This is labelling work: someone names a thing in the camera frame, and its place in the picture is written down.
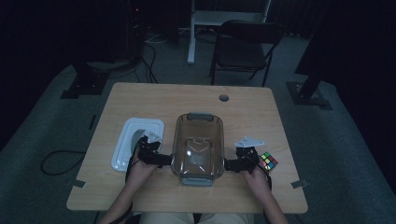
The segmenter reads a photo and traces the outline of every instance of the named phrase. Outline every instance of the round hole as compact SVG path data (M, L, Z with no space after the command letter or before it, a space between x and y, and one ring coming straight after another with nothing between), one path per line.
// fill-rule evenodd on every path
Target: round hole
M219 99L220 99L222 102L227 102L227 101L230 100L230 97L228 97L228 95L226 95L226 94L222 94L222 95L219 96Z

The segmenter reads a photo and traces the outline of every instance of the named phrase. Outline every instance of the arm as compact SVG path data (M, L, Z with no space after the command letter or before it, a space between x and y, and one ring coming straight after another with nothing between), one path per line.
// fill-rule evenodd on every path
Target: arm
M131 169L125 186L121 190L119 196L111 204L105 216L99 222L100 224L111 223L121 217L131 206L132 199L136 192L142 187L157 165L147 165L142 161L138 161Z
M267 215L270 223L288 223L285 215L283 215L283 212L279 207L279 204L268 187L267 179L263 171L256 167L252 174L244 171L242 172L242 176L247 181L247 184L254 196L256 196L256 198L262 203L264 213Z

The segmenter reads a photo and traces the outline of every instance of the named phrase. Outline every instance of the floor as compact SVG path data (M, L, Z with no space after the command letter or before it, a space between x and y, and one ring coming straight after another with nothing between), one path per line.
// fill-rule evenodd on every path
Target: floor
M209 85L213 35L198 34L195 64L187 65L188 34L181 32L178 44L157 36L148 44L155 49L152 73L159 83ZM275 50L266 87L275 96L291 152L301 179L306 180L305 214L287 214L290 223L396 223L396 198L379 171L336 89L322 82L319 89L332 110L314 105L295 105L286 82L304 82L294 70L309 43L298 36L285 36ZM151 64L152 48L144 48ZM91 63L107 70L115 64ZM78 174L72 167L89 146L97 120L115 82L147 82L142 63L129 71L111 72L101 95L61 99L75 77L72 66L52 80L29 117L0 153L0 223L95 223L97 211L70 211L66 201L71 181ZM252 80L219 74L216 85L260 87L262 73ZM42 161L55 150L60 153ZM264 223L260 215L256 223Z

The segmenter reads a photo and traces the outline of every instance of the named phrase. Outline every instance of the table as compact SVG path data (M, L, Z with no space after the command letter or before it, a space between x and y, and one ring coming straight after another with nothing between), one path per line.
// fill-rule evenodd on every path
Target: table
M225 21L241 20L241 21L266 21L271 0L267 0L264 4L262 13L252 12L230 12L230 11L209 11L195 10L195 0L191 0L191 33L189 56L187 64L194 64L195 57L195 25L213 25L220 26Z
M227 94L228 102L219 96ZM124 185L125 173L111 167L124 122L129 118L160 119L164 123L162 154L171 154L177 118L189 112L220 117L227 159L244 136L263 140L259 153L270 152L279 164L271 171L273 193L285 213L307 211L276 102L271 90L253 87L116 83L107 99L77 180L67 201L71 210L107 210ZM226 171L212 187L181 185L169 166L157 169L134 198L135 211L194 213L261 213L262 207L240 174Z

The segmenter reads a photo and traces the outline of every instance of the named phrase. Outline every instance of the transparent plastic container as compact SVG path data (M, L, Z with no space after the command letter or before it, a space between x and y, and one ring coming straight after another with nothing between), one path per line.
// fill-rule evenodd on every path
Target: transparent plastic container
M182 184L212 186L213 180L224 173L222 120L211 114L180 116L171 167Z

